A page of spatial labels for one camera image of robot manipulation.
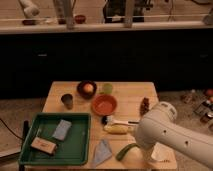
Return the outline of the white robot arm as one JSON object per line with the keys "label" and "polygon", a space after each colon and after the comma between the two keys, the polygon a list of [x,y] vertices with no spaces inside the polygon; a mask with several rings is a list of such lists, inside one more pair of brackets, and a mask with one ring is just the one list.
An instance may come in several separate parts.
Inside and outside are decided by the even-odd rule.
{"label": "white robot arm", "polygon": [[158,102],[136,125],[136,143],[149,150],[159,142],[213,169],[213,137],[176,125],[176,118],[173,105]]}

